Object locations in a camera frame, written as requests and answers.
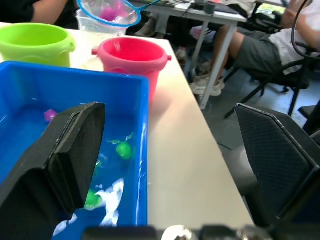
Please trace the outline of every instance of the blue plastic tub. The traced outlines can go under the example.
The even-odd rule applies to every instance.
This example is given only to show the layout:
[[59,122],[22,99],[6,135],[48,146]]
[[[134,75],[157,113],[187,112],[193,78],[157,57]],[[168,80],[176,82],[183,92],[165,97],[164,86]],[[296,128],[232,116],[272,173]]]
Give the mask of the blue plastic tub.
[[[105,191],[123,179],[117,224],[146,225],[148,97],[148,79],[142,76],[22,62],[0,64],[0,184],[48,126],[45,111],[59,113],[80,104],[104,103],[100,164],[90,189]],[[117,154],[119,142],[130,145],[129,159]],[[68,222],[53,239],[80,240],[86,227],[102,222],[106,208],[79,209],[75,214],[75,222]]]

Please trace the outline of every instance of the pink ball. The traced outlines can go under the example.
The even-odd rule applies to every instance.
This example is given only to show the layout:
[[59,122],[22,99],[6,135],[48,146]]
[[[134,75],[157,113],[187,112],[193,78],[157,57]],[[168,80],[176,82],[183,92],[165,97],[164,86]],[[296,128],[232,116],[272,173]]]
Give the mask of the pink ball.
[[107,6],[102,10],[99,18],[106,20],[108,22],[112,22],[113,20],[116,19],[117,16],[118,16],[118,11],[113,9],[112,7]]
[[47,121],[47,122],[51,122],[54,117],[57,115],[56,111],[53,110],[53,109],[50,109],[46,112],[44,112],[44,119]]

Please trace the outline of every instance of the white shirt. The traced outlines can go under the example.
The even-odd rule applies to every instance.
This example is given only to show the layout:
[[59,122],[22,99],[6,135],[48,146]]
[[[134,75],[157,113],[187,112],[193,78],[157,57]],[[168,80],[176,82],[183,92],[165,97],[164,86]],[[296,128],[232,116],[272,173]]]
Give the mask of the white shirt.
[[254,9],[255,2],[256,0],[220,0],[220,3],[223,5],[238,4],[240,8],[246,11],[248,16]]
[[[313,0],[313,2],[301,11],[301,14],[306,16],[306,23],[314,31],[320,31],[320,0]],[[292,28],[284,29],[276,34],[272,34],[269,39],[278,48],[282,66],[303,59],[294,49],[291,43]],[[296,30],[294,33],[296,42],[308,45],[302,38],[300,33]],[[306,50],[303,47],[298,47],[301,52]],[[288,75],[298,71],[301,66],[294,66],[285,71],[283,74]]]

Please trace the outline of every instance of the net rim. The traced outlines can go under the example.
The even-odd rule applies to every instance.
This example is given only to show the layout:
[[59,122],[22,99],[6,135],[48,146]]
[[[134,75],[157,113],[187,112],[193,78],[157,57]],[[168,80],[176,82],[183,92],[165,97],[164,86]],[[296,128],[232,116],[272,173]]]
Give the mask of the net rim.
[[93,14],[91,14],[90,12],[88,12],[82,5],[82,0],[77,0],[77,3],[78,3],[78,6],[80,8],[81,11],[83,11],[88,17],[98,21],[99,23],[101,24],[106,24],[106,25],[109,25],[109,26],[112,26],[112,27],[118,27],[118,28],[129,28],[129,27],[132,27],[134,25],[137,25],[140,21],[141,21],[141,14],[140,12],[138,11],[138,9],[133,6],[130,2],[126,1],[126,0],[120,0],[121,2],[123,2],[124,4],[126,4],[127,6],[129,6],[130,8],[132,8],[134,11],[135,11],[135,14],[137,16],[136,18],[136,21],[133,22],[133,23],[130,23],[130,24],[120,24],[120,23],[113,23],[113,22],[110,22],[110,21],[107,21],[107,20],[104,20],[100,17],[97,17]]

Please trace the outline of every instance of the gray shorts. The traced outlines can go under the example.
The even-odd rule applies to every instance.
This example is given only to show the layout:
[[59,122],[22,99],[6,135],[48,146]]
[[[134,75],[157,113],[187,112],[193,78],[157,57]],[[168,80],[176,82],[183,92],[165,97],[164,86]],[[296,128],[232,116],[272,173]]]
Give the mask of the gray shorts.
[[235,68],[273,73],[282,67],[278,48],[269,40],[269,34],[240,27],[237,32],[245,37],[233,64]]

